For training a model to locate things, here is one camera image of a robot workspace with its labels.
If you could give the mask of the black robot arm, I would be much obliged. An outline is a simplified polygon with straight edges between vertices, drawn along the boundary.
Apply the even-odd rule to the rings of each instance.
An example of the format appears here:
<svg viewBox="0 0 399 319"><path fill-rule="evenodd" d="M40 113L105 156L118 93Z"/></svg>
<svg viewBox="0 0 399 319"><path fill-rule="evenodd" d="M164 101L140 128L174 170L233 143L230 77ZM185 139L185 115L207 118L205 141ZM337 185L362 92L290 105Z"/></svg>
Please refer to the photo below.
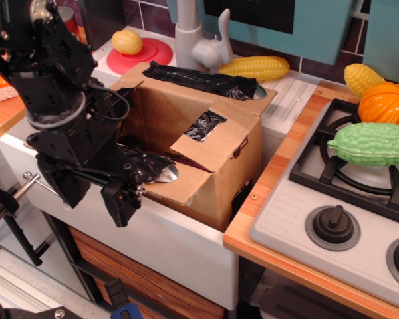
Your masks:
<svg viewBox="0 0 399 319"><path fill-rule="evenodd" d="M0 75L19 94L35 129L27 143L57 195L76 207L92 184L125 227L141 205L143 185L117 144L131 105L129 91L92 76L89 45L72 34L49 1L0 1Z"/></svg>

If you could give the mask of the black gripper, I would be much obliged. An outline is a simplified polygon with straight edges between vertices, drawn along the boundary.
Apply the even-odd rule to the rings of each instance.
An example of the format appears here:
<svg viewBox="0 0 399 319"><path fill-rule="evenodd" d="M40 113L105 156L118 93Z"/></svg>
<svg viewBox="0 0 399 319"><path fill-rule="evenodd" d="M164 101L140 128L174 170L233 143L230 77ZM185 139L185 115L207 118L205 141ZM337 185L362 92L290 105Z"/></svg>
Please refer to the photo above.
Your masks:
<svg viewBox="0 0 399 319"><path fill-rule="evenodd" d="M126 227L142 205L143 183L117 145L134 105L132 92L111 90L95 78L82 90L47 78L35 81L25 95L27 119L36 129L27 143L38 153L46 182L71 208L98 184L117 227Z"/></svg>

